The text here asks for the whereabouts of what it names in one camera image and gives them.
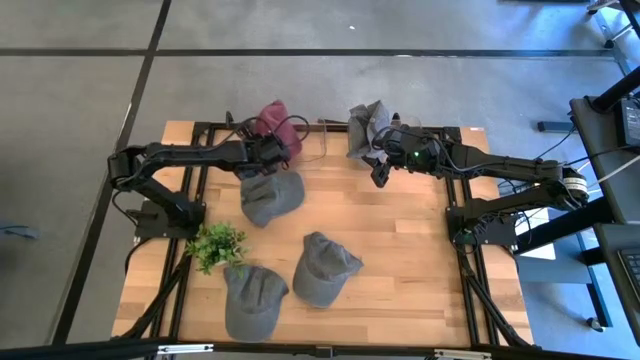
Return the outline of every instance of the concrete floor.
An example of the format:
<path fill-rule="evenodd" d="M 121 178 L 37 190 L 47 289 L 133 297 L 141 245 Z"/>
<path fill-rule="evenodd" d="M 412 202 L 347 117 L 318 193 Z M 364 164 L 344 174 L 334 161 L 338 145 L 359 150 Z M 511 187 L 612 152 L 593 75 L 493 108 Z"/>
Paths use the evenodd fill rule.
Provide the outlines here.
<path fill-rule="evenodd" d="M 146 47 L 160 4 L 3 1 L 0 47 Z M 615 13 L 604 14 L 612 28 L 623 25 Z M 182 0 L 172 5 L 160 47 L 599 49 L 603 41 L 584 5 Z M 640 63 L 637 45 L 632 35 L 624 38 L 631 63 Z M 140 58 L 0 57 L 0 218 L 42 233 L 36 241 L 0 239 L 0 348 L 48 339 L 140 64 Z M 537 121 L 565 120 L 569 99 L 598 94 L 620 76 L 616 63 L 603 58 L 161 58 L 131 143 L 158 140 L 167 120 L 220 121 L 226 110 L 249 117 L 275 98 L 292 113 L 336 120 L 346 119 L 355 104 L 383 99 L 409 121 L 482 126 L 494 153 L 533 157 L 562 137 L 536 132 Z M 549 156 L 582 154 L 572 136 Z M 133 207 L 139 200 L 124 195 L 121 201 Z M 71 341 L 109 337 L 131 237 L 131 225 L 110 211 Z M 624 317 L 614 315 L 604 334 L 609 340 L 601 341 L 602 335 L 552 311 L 553 304 L 567 303 L 592 316 L 586 289 L 579 296 L 567 286 L 557 285 L 548 301 L 534 296 L 540 289 L 524 286 L 536 342 L 551 350 L 638 357 Z M 607 304 L 619 315 L 615 301 L 609 287 Z M 560 331 L 566 340 L 558 341 Z"/>

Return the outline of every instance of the wooden table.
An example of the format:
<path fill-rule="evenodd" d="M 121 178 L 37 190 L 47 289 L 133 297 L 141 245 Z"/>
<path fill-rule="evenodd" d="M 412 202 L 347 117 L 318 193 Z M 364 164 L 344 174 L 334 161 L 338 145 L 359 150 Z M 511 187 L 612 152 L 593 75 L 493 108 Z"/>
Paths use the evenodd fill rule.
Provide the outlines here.
<path fill-rule="evenodd" d="M 193 122 L 167 123 L 162 142 L 189 144 Z M 483 129 L 461 129 L 463 142 L 488 151 Z M 216 142 L 228 134 L 216 131 Z M 280 274 L 291 288 L 302 253 L 303 236 L 320 231 L 360 257 L 364 267 L 352 277 L 326 310 L 304 304 L 293 291 L 282 303 L 270 340 L 287 344 L 468 346 L 456 252 L 447 237 L 444 208 L 448 204 L 443 180 L 394 171 L 384 189 L 371 181 L 370 169 L 349 160 L 346 133 L 313 132 L 292 164 L 305 183 L 303 205 L 277 218 L 264 229 L 253 226 L 240 208 L 239 181 L 232 173 L 211 168 L 204 201 L 206 223 L 230 222 L 248 235 L 249 263 Z M 155 177 L 178 190 L 183 168 L 165 168 Z M 191 192 L 195 193 L 198 171 Z M 474 197 L 498 196 L 490 178 L 471 181 Z M 152 301 L 160 283 L 167 239 L 153 239 L 132 257 L 113 335 L 128 330 Z M 501 248 L 484 246 L 492 298 L 521 337 L 532 341 L 518 274 L 513 259 Z M 222 269 L 211 276 L 192 264 L 179 339 L 233 341 L 225 330 L 226 285 Z M 161 335 L 168 333 L 173 300 L 165 309 Z M 482 306 L 476 299 L 480 339 L 488 342 Z"/>

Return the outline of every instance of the gray cloth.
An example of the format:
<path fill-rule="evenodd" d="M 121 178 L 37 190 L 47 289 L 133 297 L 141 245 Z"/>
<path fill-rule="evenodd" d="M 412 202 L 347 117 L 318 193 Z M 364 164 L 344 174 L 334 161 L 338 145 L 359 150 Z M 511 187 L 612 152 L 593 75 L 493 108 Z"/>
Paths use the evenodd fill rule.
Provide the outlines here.
<path fill-rule="evenodd" d="M 342 245 L 314 232 L 304 237 L 304 251 L 293 275 L 293 291 L 309 304 L 326 308 L 349 276 L 364 266 Z"/>
<path fill-rule="evenodd" d="M 256 226 L 265 227 L 273 218 L 295 210 L 304 201 L 304 183 L 294 171 L 256 176 L 240 185 L 242 212 Z"/>
<path fill-rule="evenodd" d="M 287 284 L 275 272 L 249 265 L 225 268 L 224 280 L 229 336 L 242 342 L 268 340 L 278 322 L 282 298 L 289 293 Z"/>
<path fill-rule="evenodd" d="M 389 110 L 378 100 L 369 106 L 360 104 L 350 110 L 351 117 L 347 122 L 349 139 L 348 158 L 359 159 L 363 156 L 380 159 L 384 155 L 383 150 L 374 150 L 371 147 L 373 137 L 383 128 L 391 125 Z"/>

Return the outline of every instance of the green plant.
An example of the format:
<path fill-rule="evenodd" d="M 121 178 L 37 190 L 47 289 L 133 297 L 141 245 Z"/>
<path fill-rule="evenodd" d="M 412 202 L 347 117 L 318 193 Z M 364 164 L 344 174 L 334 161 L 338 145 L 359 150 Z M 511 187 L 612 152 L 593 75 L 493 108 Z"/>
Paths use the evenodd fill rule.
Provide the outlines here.
<path fill-rule="evenodd" d="M 246 238 L 243 231 L 234 229 L 228 223 L 210 227 L 200 225 L 196 240 L 187 243 L 186 252 L 198 259 L 198 271 L 210 275 L 213 266 L 229 264 L 236 267 L 244 262 L 244 254 L 248 249 L 240 243 Z"/>

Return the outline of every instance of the gray floor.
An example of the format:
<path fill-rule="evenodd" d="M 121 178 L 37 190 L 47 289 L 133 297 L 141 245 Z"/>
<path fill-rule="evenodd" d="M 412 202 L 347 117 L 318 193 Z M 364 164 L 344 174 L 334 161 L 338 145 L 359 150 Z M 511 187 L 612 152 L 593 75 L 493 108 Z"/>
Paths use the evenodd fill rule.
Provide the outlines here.
<path fill-rule="evenodd" d="M 146 47 L 160 3 L 3 1 L 0 47 Z M 612 28 L 624 25 L 615 13 L 604 15 Z M 172 5 L 160 46 L 599 49 L 603 41 L 583 5 L 182 0 Z M 633 35 L 624 38 L 631 63 L 640 63 L 637 45 Z M 0 218 L 42 232 L 36 241 L 0 239 L 0 348 L 47 341 L 140 64 L 140 58 L 0 58 Z M 482 126 L 493 152 L 532 157 L 562 137 L 536 132 L 535 122 L 566 119 L 570 98 L 598 94 L 620 76 L 603 58 L 162 58 L 154 62 L 131 143 L 159 139 L 167 120 L 220 121 L 226 110 L 249 117 L 275 98 L 292 113 L 336 120 L 353 105 L 383 99 L 408 121 Z M 572 136 L 549 156 L 583 153 Z M 139 198 L 125 195 L 122 202 L 134 206 Z M 71 341 L 108 338 L 131 234 L 110 211 Z M 536 342 L 638 357 L 611 287 L 615 326 L 600 335 L 555 311 L 553 304 L 569 302 L 580 305 L 580 316 L 592 316 L 589 298 L 568 286 L 557 285 L 551 299 L 524 286 Z"/>

